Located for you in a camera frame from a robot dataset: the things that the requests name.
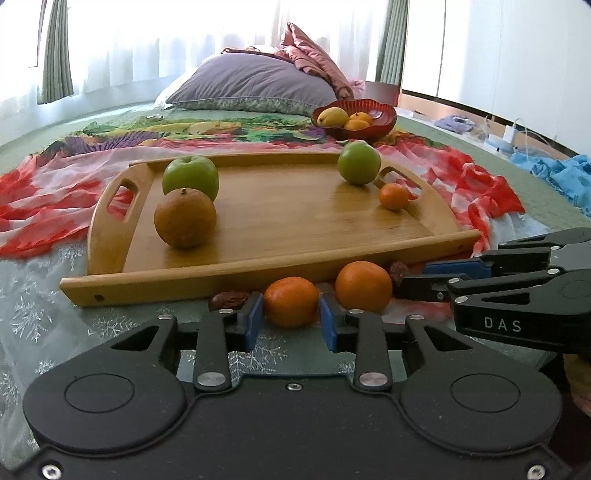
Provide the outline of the large green apple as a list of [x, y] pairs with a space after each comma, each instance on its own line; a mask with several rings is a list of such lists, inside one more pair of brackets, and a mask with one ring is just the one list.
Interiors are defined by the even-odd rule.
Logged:
[[211, 159], [188, 155], [172, 160], [165, 168], [161, 186], [163, 194], [182, 188], [199, 190], [212, 202], [219, 190], [218, 171]]

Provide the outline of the green curtain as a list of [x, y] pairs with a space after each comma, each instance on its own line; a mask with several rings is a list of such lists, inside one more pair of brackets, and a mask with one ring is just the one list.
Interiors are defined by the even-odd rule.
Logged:
[[408, 27], [408, 0], [390, 0], [381, 41], [376, 80], [401, 85]]
[[37, 60], [42, 73], [37, 103], [53, 103], [74, 93], [68, 42], [66, 0], [42, 1], [38, 22]]

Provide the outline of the lavender cloth on floor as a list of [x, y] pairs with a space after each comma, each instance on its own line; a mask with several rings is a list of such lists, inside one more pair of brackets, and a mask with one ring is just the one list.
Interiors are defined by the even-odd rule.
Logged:
[[476, 123], [463, 115], [449, 115], [434, 122], [438, 128], [450, 131], [459, 135], [470, 133], [476, 127]]

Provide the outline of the white sheer curtain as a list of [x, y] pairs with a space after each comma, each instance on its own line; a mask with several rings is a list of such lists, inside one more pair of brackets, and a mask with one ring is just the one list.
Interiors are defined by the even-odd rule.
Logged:
[[[1, 117], [34, 111], [41, 67], [42, 1], [1, 4]], [[273, 47], [291, 22], [351, 79], [377, 62], [386, 1], [67, 1], [74, 93], [99, 106], [153, 98], [164, 85], [225, 47]]]

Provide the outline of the red white scarf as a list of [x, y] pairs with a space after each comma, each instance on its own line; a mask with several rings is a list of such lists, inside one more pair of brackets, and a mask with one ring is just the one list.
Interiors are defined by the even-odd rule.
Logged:
[[[197, 148], [137, 146], [44, 160], [27, 157], [1, 178], [1, 254], [27, 258], [50, 250], [55, 244], [85, 238], [95, 207], [108, 184], [132, 163], [165, 160], [189, 153], [218, 154], [303, 150], [331, 152], [324, 145], [271, 145], [228, 143]], [[380, 150], [383, 163], [405, 167], [431, 185], [448, 203], [458, 223], [475, 229], [479, 239], [469, 252], [489, 245], [491, 222], [508, 213], [520, 213], [523, 205], [505, 178], [489, 173], [462, 152], [448, 146], [433, 147], [418, 137], [406, 136]]]

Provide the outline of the brown date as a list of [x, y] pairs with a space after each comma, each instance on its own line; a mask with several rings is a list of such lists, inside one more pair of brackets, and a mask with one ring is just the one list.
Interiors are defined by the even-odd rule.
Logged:
[[404, 262], [394, 261], [389, 267], [389, 274], [394, 286], [400, 286], [410, 274], [410, 268]]
[[245, 291], [221, 292], [209, 300], [208, 309], [211, 312], [221, 309], [240, 310], [249, 299], [249, 296], [249, 292]]

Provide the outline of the back orange in bowl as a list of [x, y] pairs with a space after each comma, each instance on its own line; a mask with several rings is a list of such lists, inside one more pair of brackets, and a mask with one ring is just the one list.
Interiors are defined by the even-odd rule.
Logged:
[[349, 116], [349, 120], [351, 120], [351, 121], [363, 121], [363, 122], [366, 122], [369, 125], [372, 125], [374, 123], [373, 117], [370, 114], [368, 114], [367, 112], [356, 112], [356, 113], [353, 113], [351, 116]]

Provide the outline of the orange in bowl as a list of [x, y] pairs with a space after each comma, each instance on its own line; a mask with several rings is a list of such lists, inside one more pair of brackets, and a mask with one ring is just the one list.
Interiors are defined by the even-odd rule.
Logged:
[[349, 116], [349, 120], [351, 120], [351, 121], [363, 121], [363, 122], [366, 122], [369, 125], [372, 125], [374, 123], [373, 117], [370, 114], [368, 114], [367, 112], [356, 112], [356, 113], [353, 113], [351, 116]]
[[348, 122], [346, 122], [346, 124], [344, 125], [344, 129], [346, 131], [351, 131], [351, 132], [361, 131], [361, 130], [367, 129], [369, 127], [370, 127], [370, 125], [367, 124], [366, 122], [363, 122], [363, 121], [351, 121], [351, 120], [349, 120]]

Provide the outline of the small green apple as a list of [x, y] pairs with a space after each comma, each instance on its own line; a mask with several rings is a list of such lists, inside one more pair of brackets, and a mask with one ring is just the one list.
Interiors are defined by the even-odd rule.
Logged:
[[377, 149], [362, 140], [346, 144], [338, 159], [342, 179], [353, 185], [372, 183], [378, 176], [382, 158]]

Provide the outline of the yellow pear in bowl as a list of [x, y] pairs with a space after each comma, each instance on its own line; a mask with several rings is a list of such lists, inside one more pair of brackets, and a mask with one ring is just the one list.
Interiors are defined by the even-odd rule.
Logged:
[[348, 112], [337, 106], [325, 108], [317, 118], [317, 124], [322, 128], [342, 128], [348, 121]]

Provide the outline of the green curtain right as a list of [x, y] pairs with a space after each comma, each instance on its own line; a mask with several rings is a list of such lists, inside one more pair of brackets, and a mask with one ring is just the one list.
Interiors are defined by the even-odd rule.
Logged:
[[408, 0], [390, 0], [381, 41], [376, 80], [401, 85], [408, 27]]

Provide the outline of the purple pillow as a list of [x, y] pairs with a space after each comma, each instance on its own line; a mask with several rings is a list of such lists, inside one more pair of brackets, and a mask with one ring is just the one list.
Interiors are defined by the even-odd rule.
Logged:
[[207, 58], [162, 101], [186, 110], [226, 110], [310, 116], [337, 100], [322, 78], [286, 60], [253, 53]]

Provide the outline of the large brownish orange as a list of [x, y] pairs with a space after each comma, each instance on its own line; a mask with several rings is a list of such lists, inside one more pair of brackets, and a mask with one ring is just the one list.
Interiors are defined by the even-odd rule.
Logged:
[[153, 224], [160, 239], [172, 248], [197, 248], [211, 240], [217, 223], [214, 203], [191, 188], [168, 192], [157, 204]]

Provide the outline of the colourful floral scarf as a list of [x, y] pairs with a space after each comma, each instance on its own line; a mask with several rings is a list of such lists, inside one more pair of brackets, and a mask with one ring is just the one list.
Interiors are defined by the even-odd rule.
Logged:
[[228, 143], [344, 145], [303, 116], [256, 114], [222, 119], [141, 116], [126, 124], [92, 122], [54, 140], [38, 155], [44, 160], [137, 146], [204, 148]]

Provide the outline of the small tangerine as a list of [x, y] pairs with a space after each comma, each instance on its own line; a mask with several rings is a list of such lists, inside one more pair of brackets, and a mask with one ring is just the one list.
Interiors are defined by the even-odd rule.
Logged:
[[381, 205], [390, 211], [400, 211], [410, 201], [410, 192], [397, 183], [387, 183], [379, 191]]

